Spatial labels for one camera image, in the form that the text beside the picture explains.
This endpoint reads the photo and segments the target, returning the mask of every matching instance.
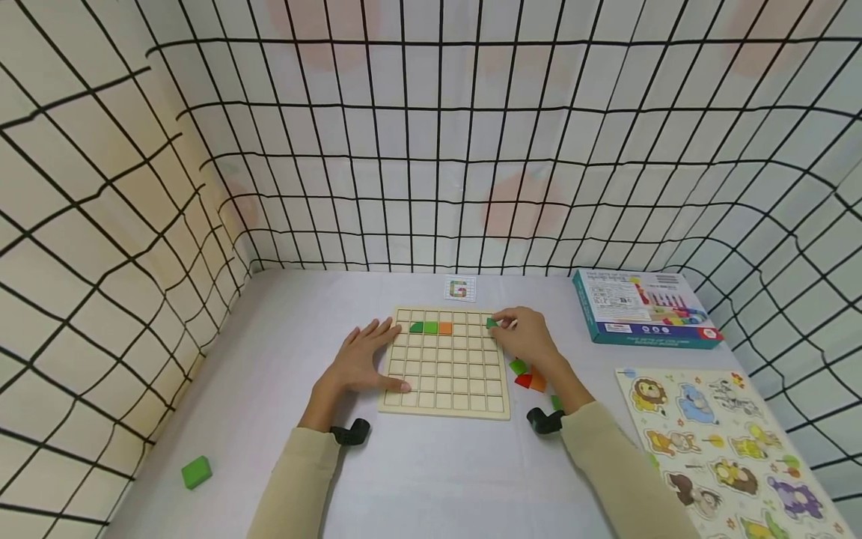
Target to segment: wooden grid board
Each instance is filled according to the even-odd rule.
[[[503,350],[485,327],[490,315],[446,307],[398,307],[392,318],[401,334],[386,354],[383,374],[406,380],[413,390],[382,393],[378,410],[508,421]]]

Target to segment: purple animal picture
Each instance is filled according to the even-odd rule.
[[[775,477],[770,477],[766,483],[778,494],[788,517],[799,520],[805,515],[810,515],[817,520],[823,519],[823,504],[807,485],[803,483],[791,485]]]

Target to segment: beige sleeve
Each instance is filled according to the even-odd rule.
[[[584,471],[619,539],[691,539],[694,524],[644,452],[604,405],[563,417],[563,442]]]
[[[339,448],[329,433],[293,429],[272,469],[246,538],[317,537]]]

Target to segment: left hand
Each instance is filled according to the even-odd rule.
[[[321,380],[327,379],[341,389],[354,392],[371,389],[409,392],[410,384],[401,379],[388,378],[374,368],[374,352],[392,342],[401,332],[401,326],[391,328],[391,325],[391,317],[383,323],[375,318],[362,330],[354,328],[341,344],[341,349]]]

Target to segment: red wooden block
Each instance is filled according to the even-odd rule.
[[[529,389],[530,384],[533,383],[533,375],[532,374],[522,374],[521,376],[515,378],[515,383],[517,385],[521,385],[521,386]]]

